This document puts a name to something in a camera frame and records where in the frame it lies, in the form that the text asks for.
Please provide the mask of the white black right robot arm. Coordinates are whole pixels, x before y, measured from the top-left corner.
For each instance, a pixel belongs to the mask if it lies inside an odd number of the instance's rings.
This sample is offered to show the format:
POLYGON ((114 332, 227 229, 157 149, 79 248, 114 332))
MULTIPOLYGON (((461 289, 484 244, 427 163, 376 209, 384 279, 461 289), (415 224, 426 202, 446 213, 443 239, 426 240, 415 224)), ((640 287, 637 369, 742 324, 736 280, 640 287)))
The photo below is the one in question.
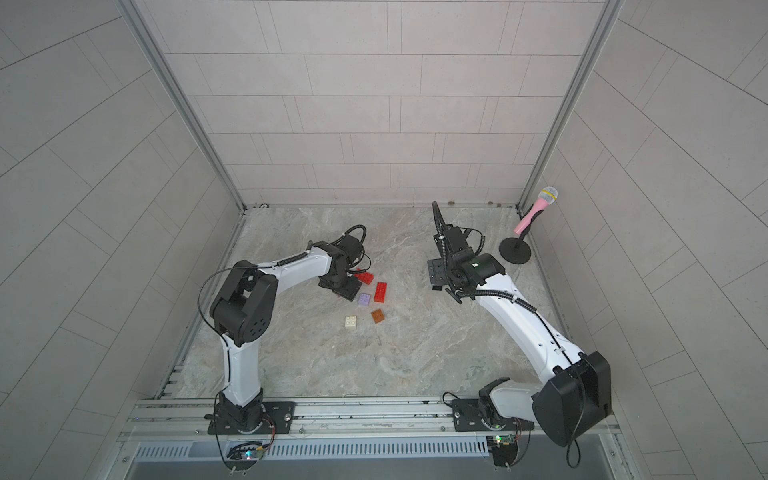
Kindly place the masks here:
POLYGON ((473 300, 502 325, 521 348, 541 381, 517 385, 508 377, 490 382, 474 399, 448 402, 458 432, 489 431, 496 466, 511 468, 525 456, 535 428, 565 448, 576 469, 578 438, 612 413, 611 368, 599 352, 585 353, 559 333, 520 293, 502 264, 468 243, 471 229, 447 223, 432 206, 439 256, 428 263, 434 289, 457 303, 473 300))

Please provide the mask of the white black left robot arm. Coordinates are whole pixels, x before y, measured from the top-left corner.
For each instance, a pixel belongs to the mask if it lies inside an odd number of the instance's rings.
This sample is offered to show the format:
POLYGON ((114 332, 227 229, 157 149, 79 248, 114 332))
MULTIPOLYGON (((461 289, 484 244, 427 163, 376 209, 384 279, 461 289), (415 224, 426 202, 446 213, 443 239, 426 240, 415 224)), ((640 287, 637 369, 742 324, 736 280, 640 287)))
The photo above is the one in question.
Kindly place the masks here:
POLYGON ((241 432, 256 430, 266 416, 259 379, 260 338, 267 331, 282 292, 316 278, 318 286, 344 298, 355 299, 362 281, 355 268, 367 258, 367 228, 357 224, 332 242, 310 242, 288 258, 257 265, 241 260, 210 275, 225 273, 209 313, 203 320, 219 336, 224 353, 225 386, 218 394, 213 418, 241 432))

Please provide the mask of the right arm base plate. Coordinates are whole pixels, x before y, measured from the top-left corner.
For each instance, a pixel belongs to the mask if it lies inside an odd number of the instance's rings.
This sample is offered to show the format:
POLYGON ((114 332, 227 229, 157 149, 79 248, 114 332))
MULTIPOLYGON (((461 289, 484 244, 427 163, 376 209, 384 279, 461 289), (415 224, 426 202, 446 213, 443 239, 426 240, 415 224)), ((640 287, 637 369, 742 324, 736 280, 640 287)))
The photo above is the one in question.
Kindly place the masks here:
POLYGON ((527 432, 535 429, 531 421, 509 418, 491 422, 482 417, 477 399, 452 399, 448 402, 456 432, 527 432))

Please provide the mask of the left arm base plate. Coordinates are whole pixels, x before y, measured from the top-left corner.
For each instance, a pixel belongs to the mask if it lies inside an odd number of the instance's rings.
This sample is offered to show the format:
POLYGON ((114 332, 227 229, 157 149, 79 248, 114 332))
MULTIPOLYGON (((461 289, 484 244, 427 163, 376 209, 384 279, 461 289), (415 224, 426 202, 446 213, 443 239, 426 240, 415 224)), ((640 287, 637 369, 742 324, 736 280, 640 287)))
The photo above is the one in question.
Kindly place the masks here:
POLYGON ((209 435, 267 435, 290 432, 296 403, 290 401, 256 402, 239 407, 228 400, 214 406, 204 419, 209 435))

